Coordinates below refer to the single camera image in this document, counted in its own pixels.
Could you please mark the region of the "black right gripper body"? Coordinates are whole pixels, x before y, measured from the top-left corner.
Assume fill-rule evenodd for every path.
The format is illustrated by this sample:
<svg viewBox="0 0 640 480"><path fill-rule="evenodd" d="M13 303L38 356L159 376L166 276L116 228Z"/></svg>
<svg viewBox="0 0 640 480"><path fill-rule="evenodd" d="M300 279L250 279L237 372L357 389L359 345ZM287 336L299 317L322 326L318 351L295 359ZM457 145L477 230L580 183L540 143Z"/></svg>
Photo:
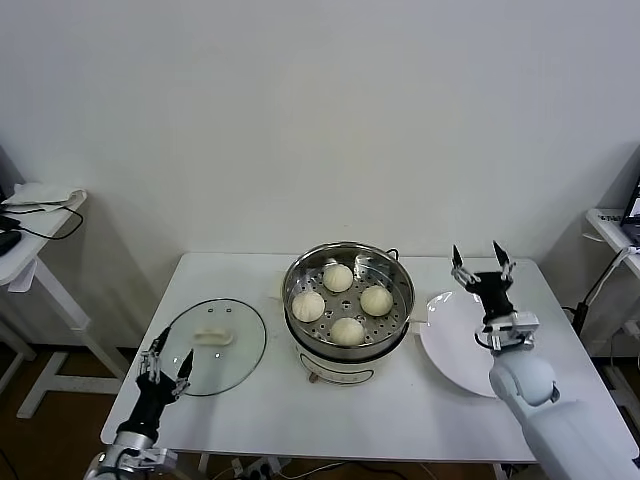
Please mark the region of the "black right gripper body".
<svg viewBox="0 0 640 480"><path fill-rule="evenodd" d="M484 321L493 321L506 317L515 312L515 308L508 298L507 291L513 284L510 275L501 272L477 272L475 280L468 282L465 290L480 298L484 309Z"/></svg>

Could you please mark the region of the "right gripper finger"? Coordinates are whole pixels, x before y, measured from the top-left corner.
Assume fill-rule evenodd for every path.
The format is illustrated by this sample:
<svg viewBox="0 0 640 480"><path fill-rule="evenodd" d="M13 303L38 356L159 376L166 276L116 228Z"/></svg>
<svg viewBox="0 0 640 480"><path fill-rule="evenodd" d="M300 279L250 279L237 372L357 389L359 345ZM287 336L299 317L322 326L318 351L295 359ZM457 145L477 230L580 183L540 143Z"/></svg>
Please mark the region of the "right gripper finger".
<svg viewBox="0 0 640 480"><path fill-rule="evenodd" d="M505 282L512 282L512 272L516 263L510 258L507 251L503 249L497 241L493 241L493 248L496 259L501 268L501 280Z"/></svg>
<svg viewBox="0 0 640 480"><path fill-rule="evenodd" d="M452 247L451 275L463 288L467 288L478 282L478 277L474 273L468 271L464 266L462 256L456 245Z"/></svg>

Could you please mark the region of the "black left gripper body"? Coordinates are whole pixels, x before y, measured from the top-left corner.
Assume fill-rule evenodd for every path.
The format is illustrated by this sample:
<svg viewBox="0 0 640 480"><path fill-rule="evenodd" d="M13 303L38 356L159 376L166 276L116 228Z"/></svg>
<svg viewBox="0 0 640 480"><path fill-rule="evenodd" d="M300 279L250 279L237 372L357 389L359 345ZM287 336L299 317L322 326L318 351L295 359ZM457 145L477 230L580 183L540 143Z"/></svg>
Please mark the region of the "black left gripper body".
<svg viewBox="0 0 640 480"><path fill-rule="evenodd" d="M157 439L160 419L167 405L175 403L176 382L161 372L159 382L145 373L136 379L139 396L129 418L117 428L117 433L132 432L149 439Z"/></svg>

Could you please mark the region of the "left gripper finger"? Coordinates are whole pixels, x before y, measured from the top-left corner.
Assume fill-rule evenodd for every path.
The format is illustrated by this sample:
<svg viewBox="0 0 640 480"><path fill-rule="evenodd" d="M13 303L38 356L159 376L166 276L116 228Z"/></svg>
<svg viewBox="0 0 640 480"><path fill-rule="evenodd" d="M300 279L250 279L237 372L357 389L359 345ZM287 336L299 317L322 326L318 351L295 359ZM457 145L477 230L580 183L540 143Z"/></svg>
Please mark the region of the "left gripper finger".
<svg viewBox="0 0 640 480"><path fill-rule="evenodd" d="M158 337L156 337L150 347L141 354L139 365L139 375L146 377L152 383L159 383L161 377L160 354L168 340L171 332L170 327L166 327Z"/></svg>
<svg viewBox="0 0 640 480"><path fill-rule="evenodd" d="M189 377L193 369L194 350L191 349L182 362L175 380L175 388L172 395L179 398L190 386Z"/></svg>

